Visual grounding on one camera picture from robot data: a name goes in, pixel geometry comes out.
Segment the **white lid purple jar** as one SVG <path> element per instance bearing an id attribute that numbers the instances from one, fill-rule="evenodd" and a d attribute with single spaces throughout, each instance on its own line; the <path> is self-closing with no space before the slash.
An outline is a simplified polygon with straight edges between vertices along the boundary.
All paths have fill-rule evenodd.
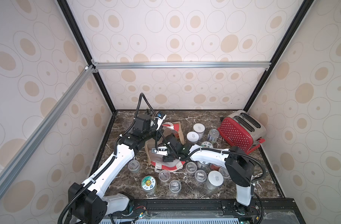
<path id="1" fill-rule="evenodd" d="M 208 174 L 206 186 L 209 190 L 215 190 L 218 187 L 220 187 L 223 183 L 224 177 L 220 172 L 213 170 Z"/>

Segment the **clear small seed jar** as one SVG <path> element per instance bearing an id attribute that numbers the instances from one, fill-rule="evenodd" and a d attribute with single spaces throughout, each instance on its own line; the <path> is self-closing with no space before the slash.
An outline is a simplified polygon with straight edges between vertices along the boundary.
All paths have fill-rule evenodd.
<path id="1" fill-rule="evenodd" d="M 224 179 L 231 179 L 230 175 L 229 175 L 229 172 L 228 172 L 228 170 L 225 167 L 219 168 L 218 171 L 222 174 Z"/>

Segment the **white purple label can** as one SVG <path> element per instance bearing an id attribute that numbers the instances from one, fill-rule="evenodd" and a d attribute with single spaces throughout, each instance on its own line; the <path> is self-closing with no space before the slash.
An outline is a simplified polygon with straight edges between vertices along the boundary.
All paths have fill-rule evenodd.
<path id="1" fill-rule="evenodd" d="M 197 144 L 197 142 L 199 141 L 199 135 L 197 132 L 194 131 L 188 132 L 186 137 L 189 143 Z"/>

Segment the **green floral label jar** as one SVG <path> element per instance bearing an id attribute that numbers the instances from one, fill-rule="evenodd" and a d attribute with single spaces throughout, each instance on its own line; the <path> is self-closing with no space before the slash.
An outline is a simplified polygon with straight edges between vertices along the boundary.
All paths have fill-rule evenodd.
<path id="1" fill-rule="evenodd" d="M 137 160 L 131 160 L 128 164 L 128 169 L 131 173 L 138 173 L 140 168 L 140 163 Z"/>

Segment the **burlap canvas bag red lining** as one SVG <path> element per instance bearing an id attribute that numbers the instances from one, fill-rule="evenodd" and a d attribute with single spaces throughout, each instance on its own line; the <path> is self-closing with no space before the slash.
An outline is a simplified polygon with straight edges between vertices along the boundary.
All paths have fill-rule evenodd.
<path id="1" fill-rule="evenodd" d="M 159 140 L 150 139 L 145 143 L 145 152 L 147 154 L 147 163 L 156 168 L 156 170 L 167 170 L 175 172 L 183 168 L 184 161 L 180 161 L 174 154 L 185 144 L 184 134 L 181 123 L 166 122 L 162 125 L 163 135 L 158 135 Z M 170 142 L 172 149 L 169 148 L 166 141 Z"/>

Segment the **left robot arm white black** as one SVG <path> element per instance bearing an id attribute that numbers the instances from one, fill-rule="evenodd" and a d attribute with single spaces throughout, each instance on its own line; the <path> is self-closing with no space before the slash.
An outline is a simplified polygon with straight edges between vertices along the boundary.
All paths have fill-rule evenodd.
<path id="1" fill-rule="evenodd" d="M 146 141 L 158 139 L 158 131 L 166 118 L 164 113 L 152 111 L 152 115 L 139 114 L 142 101 L 147 98 L 140 93 L 135 116 L 131 126 L 120 134 L 115 142 L 114 151 L 90 177 L 81 184 L 73 183 L 68 191 L 69 202 L 61 212 L 58 223 L 74 216 L 81 224 L 98 224 L 108 214 L 125 211 L 129 198 L 122 194 L 105 197 L 105 193 L 129 161 L 144 147 Z"/>

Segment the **orange label seed jar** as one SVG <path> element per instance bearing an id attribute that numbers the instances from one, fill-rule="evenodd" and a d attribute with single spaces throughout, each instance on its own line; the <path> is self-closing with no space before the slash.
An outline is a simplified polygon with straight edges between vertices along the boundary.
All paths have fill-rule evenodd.
<path id="1" fill-rule="evenodd" d="M 213 144 L 208 141 L 205 141 L 201 143 L 201 147 L 213 148 Z"/>

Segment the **yellow green lid jar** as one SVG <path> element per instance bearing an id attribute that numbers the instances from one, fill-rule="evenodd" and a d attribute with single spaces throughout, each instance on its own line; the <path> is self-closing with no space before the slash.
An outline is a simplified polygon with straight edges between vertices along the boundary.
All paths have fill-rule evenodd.
<path id="1" fill-rule="evenodd" d="M 146 176 L 141 181 L 141 188 L 147 195 L 154 195 L 157 189 L 157 182 L 153 176 Z"/>

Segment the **clear jar front row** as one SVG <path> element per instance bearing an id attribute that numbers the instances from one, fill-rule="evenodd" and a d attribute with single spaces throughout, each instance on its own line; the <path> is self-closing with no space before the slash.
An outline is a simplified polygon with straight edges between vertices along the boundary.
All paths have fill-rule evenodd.
<path id="1" fill-rule="evenodd" d="M 195 172 L 194 177 L 198 183 L 204 183 L 207 180 L 207 173 L 199 169 Z"/>

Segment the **red content clear jar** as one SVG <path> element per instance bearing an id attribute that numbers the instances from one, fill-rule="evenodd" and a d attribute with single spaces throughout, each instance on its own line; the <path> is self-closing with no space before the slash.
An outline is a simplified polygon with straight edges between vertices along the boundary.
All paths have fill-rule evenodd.
<path id="1" fill-rule="evenodd" d="M 197 164 L 194 162 L 188 162 L 186 163 L 185 170 L 187 174 L 193 175 L 197 171 Z"/>

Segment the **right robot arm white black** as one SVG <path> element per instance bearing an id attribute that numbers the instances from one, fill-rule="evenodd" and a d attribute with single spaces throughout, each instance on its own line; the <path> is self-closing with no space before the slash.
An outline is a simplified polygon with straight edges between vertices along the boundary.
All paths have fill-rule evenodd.
<path id="1" fill-rule="evenodd" d="M 248 208 L 254 196 L 257 181 L 266 177 L 265 166 L 257 159 L 247 155 L 237 146 L 227 149 L 202 147 L 192 142 L 182 144 L 173 134 L 163 137 L 151 149 L 153 154 L 162 155 L 165 162 L 203 161 L 227 169 L 236 185 L 236 206 Z"/>

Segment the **large white lid canister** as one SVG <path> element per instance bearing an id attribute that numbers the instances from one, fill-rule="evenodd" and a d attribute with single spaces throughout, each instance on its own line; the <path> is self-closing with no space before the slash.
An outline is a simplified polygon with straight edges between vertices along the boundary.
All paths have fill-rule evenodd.
<path id="1" fill-rule="evenodd" d="M 196 132 L 198 134 L 199 140 L 201 140 L 203 135 L 204 135 L 204 132 L 205 132 L 206 128 L 205 128 L 205 126 L 203 124 L 196 123 L 193 126 L 193 130 L 194 130 L 194 132 Z"/>

